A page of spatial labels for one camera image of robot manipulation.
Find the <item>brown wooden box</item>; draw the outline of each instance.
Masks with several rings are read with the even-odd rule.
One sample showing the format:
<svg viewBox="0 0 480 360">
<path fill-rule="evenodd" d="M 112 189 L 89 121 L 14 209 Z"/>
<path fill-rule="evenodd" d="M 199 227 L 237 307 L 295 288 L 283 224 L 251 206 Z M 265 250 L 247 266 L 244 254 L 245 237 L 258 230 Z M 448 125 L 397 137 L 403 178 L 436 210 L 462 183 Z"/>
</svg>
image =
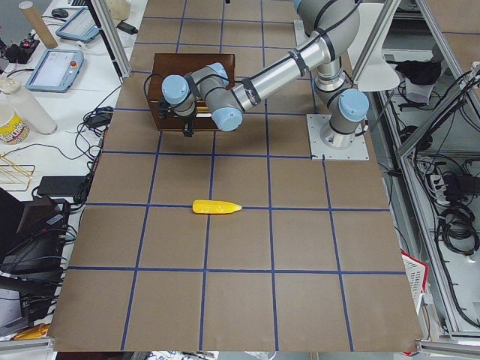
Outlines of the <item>brown wooden box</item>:
<svg viewBox="0 0 480 360">
<path fill-rule="evenodd" d="M 154 55 L 153 74 L 161 74 L 167 77 L 172 74 L 185 75 L 206 65 L 220 62 L 228 74 L 228 78 L 235 79 L 235 55 L 233 54 L 172 54 L 160 53 Z M 182 131 L 184 122 L 182 119 L 174 116 L 171 112 L 166 118 L 158 116 L 158 101 L 162 96 L 160 76 L 153 76 L 148 86 L 148 106 L 159 131 Z M 203 100 L 197 101 L 197 110 L 199 113 L 208 113 Z M 196 118 L 193 124 L 195 131 L 216 131 L 218 128 L 212 120 L 212 117 Z"/>
</svg>

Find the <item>paper cup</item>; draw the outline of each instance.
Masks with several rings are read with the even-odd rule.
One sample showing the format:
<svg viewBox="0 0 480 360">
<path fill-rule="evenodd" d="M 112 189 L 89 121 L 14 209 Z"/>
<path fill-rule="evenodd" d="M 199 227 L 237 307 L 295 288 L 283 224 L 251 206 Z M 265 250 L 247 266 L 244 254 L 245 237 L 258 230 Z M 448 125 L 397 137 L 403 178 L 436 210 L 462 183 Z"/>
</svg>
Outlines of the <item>paper cup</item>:
<svg viewBox="0 0 480 360">
<path fill-rule="evenodd" d="M 8 145 L 18 144 L 29 132 L 30 127 L 15 113 L 14 107 L 0 102 L 0 141 Z"/>
</svg>

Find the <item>yellow corn toy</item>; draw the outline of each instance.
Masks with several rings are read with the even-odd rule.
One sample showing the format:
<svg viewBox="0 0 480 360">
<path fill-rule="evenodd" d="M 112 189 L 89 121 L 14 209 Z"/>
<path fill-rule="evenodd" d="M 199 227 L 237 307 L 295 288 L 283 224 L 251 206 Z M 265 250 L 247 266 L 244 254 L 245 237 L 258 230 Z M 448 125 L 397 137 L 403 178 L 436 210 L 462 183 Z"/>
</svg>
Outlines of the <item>yellow corn toy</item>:
<svg viewBox="0 0 480 360">
<path fill-rule="evenodd" d="M 232 214 L 242 207 L 230 201 L 197 199 L 193 201 L 193 212 L 197 214 Z"/>
</svg>

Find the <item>cardboard tube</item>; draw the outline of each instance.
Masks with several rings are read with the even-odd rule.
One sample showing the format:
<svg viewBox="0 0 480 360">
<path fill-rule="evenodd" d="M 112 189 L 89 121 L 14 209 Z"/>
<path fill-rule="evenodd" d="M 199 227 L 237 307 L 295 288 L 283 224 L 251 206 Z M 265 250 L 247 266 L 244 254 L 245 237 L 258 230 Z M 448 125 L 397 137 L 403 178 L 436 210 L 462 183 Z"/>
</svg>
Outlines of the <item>cardboard tube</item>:
<svg viewBox="0 0 480 360">
<path fill-rule="evenodd" d="M 18 7 L 23 12 L 23 15 L 28 20 L 31 27 L 35 29 L 38 37 L 45 44 L 45 47 L 47 49 L 53 49 L 54 47 L 57 47 L 58 44 L 55 38 L 52 36 L 50 30 L 45 25 L 45 22 L 42 20 L 40 14 L 37 11 L 37 8 L 33 5 L 33 2 L 20 2 Z"/>
</svg>

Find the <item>white table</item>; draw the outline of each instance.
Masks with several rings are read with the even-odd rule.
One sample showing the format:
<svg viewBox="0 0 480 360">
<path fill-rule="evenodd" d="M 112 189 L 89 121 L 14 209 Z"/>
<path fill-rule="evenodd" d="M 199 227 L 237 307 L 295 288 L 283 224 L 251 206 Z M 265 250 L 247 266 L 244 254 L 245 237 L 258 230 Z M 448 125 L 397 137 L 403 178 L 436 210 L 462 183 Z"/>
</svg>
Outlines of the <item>white table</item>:
<svg viewBox="0 0 480 360">
<path fill-rule="evenodd" d="M 132 0 L 130 16 L 126 20 L 129 24 L 140 27 L 148 0 Z M 50 16 L 53 8 L 67 7 L 67 0 L 53 0 L 51 5 L 46 9 L 44 15 Z M 45 19 L 46 24 L 61 23 L 55 19 Z M 58 26 L 50 25 L 49 29 L 53 33 L 58 42 L 57 49 L 59 50 L 79 50 L 78 45 L 71 40 L 63 40 L 55 35 L 55 30 Z M 136 35 L 131 36 L 131 43 L 133 44 Z M 36 99 L 40 102 L 43 108 L 52 116 L 58 124 L 58 130 L 51 135 L 42 135 L 31 128 L 27 139 L 17 145 L 0 144 L 0 154 L 10 152 L 14 149 L 24 148 L 31 144 L 40 143 L 49 146 L 56 146 L 60 148 L 68 157 L 75 158 L 80 155 L 80 150 L 75 147 L 74 141 L 77 135 L 77 126 L 83 120 L 83 116 L 92 111 L 112 90 L 121 85 L 120 79 L 113 67 L 110 57 L 107 54 L 107 48 L 100 35 L 98 35 L 91 43 L 87 44 L 89 50 L 84 52 L 85 61 L 75 79 L 74 84 L 66 93 L 47 93 L 47 92 L 32 92 Z M 9 64 L 5 69 L 6 73 L 22 68 L 34 68 L 40 60 L 45 51 L 45 46 L 40 42 L 28 64 Z M 127 57 L 131 57 L 133 47 L 125 49 Z M 30 76 L 30 72 L 19 72 L 12 75 L 12 78 L 19 80 L 25 84 Z M 120 90 L 115 91 L 103 103 L 102 107 L 114 107 L 119 96 Z M 0 93 L 0 101 L 6 101 L 5 95 Z M 91 145 L 98 144 L 98 138 L 91 132 L 83 134 Z M 83 140 L 79 140 L 79 145 L 87 149 L 89 145 Z M 12 192 L 18 200 L 31 200 L 32 189 L 40 184 L 42 176 L 70 176 L 70 175 L 85 175 L 89 169 L 87 167 L 86 156 L 82 156 L 76 160 L 68 160 L 58 150 L 54 148 L 46 148 L 43 146 L 32 146 L 23 150 L 15 151 L 7 156 L 10 161 L 16 164 L 34 164 L 36 169 L 31 177 L 28 190 L 24 192 Z M 80 222 L 80 211 L 70 216 L 70 224 L 75 228 Z M 63 257 L 70 258 L 73 245 L 65 245 Z M 37 323 L 49 323 L 50 318 L 38 320 Z M 3 353 L 0 349 L 1 360 L 14 360 L 32 358 L 32 352 L 13 352 Z M 35 359 L 45 359 L 46 354 L 51 350 L 36 349 Z"/>
</svg>

